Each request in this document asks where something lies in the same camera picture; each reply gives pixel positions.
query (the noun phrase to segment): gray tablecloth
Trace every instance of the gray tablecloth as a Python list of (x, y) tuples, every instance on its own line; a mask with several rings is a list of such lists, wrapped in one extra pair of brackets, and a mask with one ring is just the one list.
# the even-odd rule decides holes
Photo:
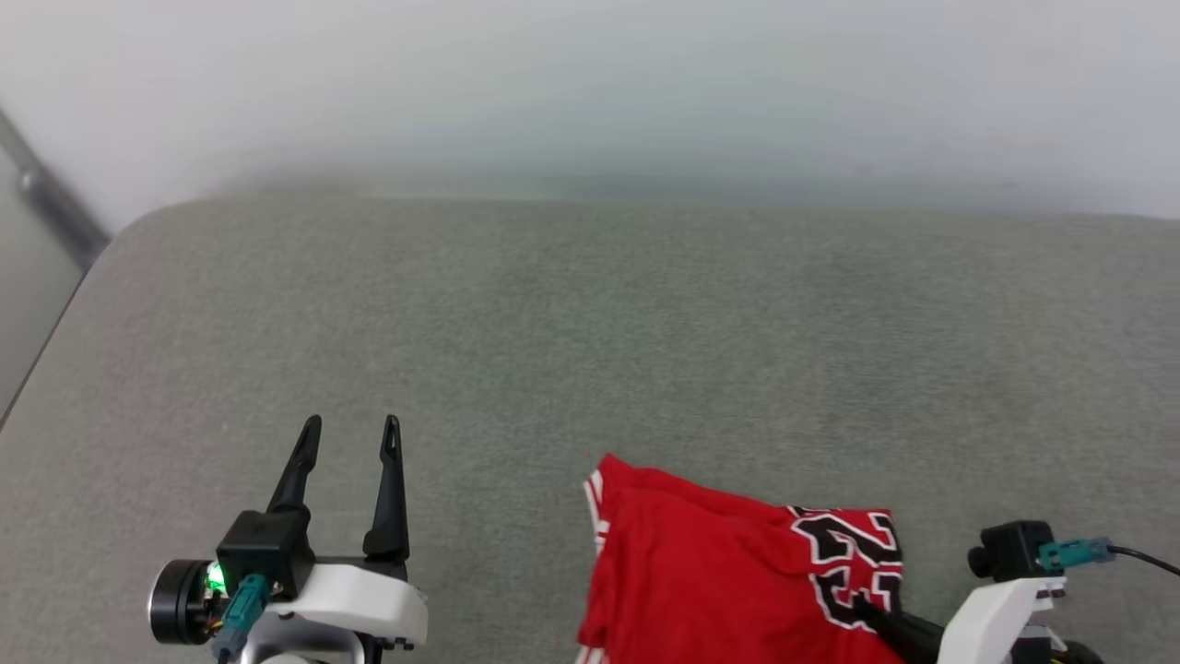
[[(264, 507), (324, 421), (312, 543), (360, 550), (400, 416), (431, 643), (562, 663), (599, 456), (767, 501), (886, 506), (907, 609), (978, 530), (1047, 519), (1180, 559), (1180, 224), (539, 203), (199, 203), (140, 221), (0, 433), (6, 662), (206, 662), (143, 605)], [(1173, 662), (1180, 579), (1082, 568), (1050, 617)]]

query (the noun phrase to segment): white backdrop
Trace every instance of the white backdrop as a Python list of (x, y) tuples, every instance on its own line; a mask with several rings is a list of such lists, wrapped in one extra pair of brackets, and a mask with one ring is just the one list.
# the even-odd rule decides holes
[(112, 231), (313, 192), (1180, 216), (1172, 0), (4, 0)]

